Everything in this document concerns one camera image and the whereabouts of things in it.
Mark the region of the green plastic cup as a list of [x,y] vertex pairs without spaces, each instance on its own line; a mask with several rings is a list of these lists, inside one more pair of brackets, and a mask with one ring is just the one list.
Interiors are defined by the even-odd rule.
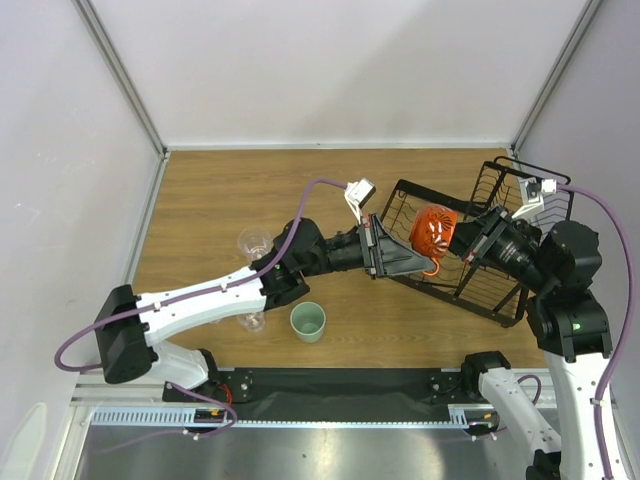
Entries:
[[301,341],[313,344],[323,336],[326,326],[326,313],[317,303],[302,302],[291,311],[290,324]]

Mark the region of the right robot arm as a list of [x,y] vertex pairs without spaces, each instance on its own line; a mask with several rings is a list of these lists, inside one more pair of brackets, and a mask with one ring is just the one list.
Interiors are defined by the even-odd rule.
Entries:
[[489,266],[531,293],[527,322],[544,353],[560,427],[526,397],[498,352],[466,358],[462,394],[487,400],[524,455],[528,479],[625,479],[605,375],[614,347],[607,314],[590,290],[602,264],[595,231],[572,220],[546,236],[496,207],[454,229],[451,253]]

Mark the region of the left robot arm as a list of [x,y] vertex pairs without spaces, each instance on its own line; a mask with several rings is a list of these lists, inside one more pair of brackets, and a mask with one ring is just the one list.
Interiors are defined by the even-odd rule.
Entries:
[[361,269],[384,278],[436,268],[435,260],[395,239],[376,215],[331,238],[309,218],[290,221],[265,256],[221,278],[143,295],[128,284],[114,288],[95,321],[103,378],[118,385],[157,377],[209,400],[220,387],[212,354],[174,345],[174,335],[289,305],[309,292],[309,277]]

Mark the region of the orange black mug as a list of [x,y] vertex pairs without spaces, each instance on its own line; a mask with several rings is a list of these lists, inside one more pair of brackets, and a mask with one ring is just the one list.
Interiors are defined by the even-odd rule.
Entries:
[[440,260],[448,252],[457,222],[455,211],[437,204],[428,204],[416,214],[409,242],[416,252],[428,257],[434,264],[423,271],[423,275],[431,277],[438,274]]

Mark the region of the large clear faceted glass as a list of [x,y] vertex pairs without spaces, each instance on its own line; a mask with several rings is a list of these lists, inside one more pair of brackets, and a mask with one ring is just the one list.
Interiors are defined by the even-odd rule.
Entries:
[[271,251],[272,237],[263,227],[248,227],[239,234],[237,245],[249,261],[254,261],[263,258]]

